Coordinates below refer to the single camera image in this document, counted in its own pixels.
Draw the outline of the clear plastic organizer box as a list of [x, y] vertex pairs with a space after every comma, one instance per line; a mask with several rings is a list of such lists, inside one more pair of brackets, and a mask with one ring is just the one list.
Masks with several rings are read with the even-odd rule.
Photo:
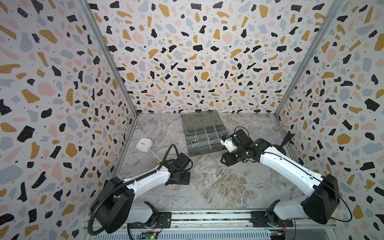
[[221, 152], [221, 137], [228, 132], [216, 110], [182, 115], [189, 156]]

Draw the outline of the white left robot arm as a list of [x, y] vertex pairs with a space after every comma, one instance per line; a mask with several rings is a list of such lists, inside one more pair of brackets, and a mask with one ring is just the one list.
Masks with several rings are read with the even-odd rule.
[[164, 159], [155, 169], [140, 176], [110, 179], [90, 207], [88, 234], [111, 234], [124, 224], [158, 227], [162, 223], [159, 210], [148, 201], [137, 202], [138, 197], [158, 186], [188, 185], [192, 166], [193, 161], [180, 153], [176, 159]]

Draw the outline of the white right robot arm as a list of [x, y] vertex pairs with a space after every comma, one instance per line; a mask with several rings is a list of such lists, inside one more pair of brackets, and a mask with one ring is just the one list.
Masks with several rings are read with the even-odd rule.
[[323, 176], [304, 168], [286, 156], [283, 145], [273, 145], [262, 138], [253, 141], [242, 129], [222, 135], [220, 143], [228, 150], [222, 155], [222, 164], [230, 167], [239, 162], [261, 163], [291, 181], [304, 194], [288, 201], [274, 201], [263, 216], [253, 220], [254, 224], [275, 227], [288, 219], [308, 218], [325, 225], [340, 204], [338, 180], [330, 174]]

